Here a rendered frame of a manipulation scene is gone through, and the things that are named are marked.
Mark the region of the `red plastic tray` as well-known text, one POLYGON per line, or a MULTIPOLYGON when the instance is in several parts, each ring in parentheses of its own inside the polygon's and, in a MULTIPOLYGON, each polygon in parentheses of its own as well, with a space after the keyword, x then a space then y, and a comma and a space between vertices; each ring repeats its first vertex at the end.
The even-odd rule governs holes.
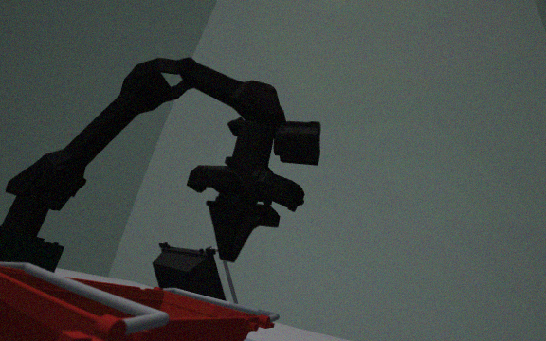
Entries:
POLYGON ((70 279, 165 312, 169 323, 125 335, 122 319, 136 316, 24 270, 0 266, 0 341, 244 341, 250 331, 275 325, 266 315, 227 309, 159 287, 70 279))

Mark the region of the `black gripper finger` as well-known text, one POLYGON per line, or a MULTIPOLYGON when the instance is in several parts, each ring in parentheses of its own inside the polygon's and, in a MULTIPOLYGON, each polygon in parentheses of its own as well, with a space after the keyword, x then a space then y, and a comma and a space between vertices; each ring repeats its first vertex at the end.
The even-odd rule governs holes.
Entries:
POLYGON ((220 260, 228 260, 241 221, 252 212, 245 204, 207 201, 220 260))
POLYGON ((232 251, 227 262, 234 263, 237 260, 237 257, 251 232, 258 226, 265 225, 266 223, 267 221, 264 220, 262 217, 246 216, 240 223, 238 232, 231 248, 232 251))

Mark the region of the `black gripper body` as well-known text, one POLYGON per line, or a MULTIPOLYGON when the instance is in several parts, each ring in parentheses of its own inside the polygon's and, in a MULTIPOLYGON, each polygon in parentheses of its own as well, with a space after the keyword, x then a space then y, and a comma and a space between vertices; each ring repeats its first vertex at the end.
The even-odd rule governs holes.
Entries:
POLYGON ((256 166, 265 163, 265 171, 272 171, 268 158, 252 150, 237 150, 232 156, 226 156, 227 166, 199 165, 191 171, 187 186, 202 193, 206 188, 213 188, 219 194, 216 202, 241 203, 252 209, 247 216, 262 217, 266 227, 279 227, 280 215, 270 205, 261 205, 266 197, 259 192, 246 192, 247 184, 256 166))

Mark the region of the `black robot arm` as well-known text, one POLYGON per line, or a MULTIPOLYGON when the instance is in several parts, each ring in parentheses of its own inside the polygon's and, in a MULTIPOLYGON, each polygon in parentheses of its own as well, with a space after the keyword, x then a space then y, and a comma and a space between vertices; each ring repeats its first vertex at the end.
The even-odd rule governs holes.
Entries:
MULTIPOLYGON (((259 81, 238 81, 188 57, 182 60, 157 58, 136 65, 124 79, 121 92, 64 149, 46 153, 9 180, 6 193, 16 195, 0 228, 44 241, 38 232, 51 210, 60 211, 68 199, 86 183, 85 167, 138 114, 155 110, 164 102, 179 99, 186 91, 199 90, 235 109, 240 117, 228 122, 237 136, 234 151, 252 150, 283 163, 318 165, 320 122, 286 121, 276 89, 259 81), (162 73, 180 75, 170 86, 162 73), (35 197, 34 197, 35 196, 35 197)), ((304 204, 302 187, 292 180, 256 166, 246 192, 266 197, 295 212, 304 204)))

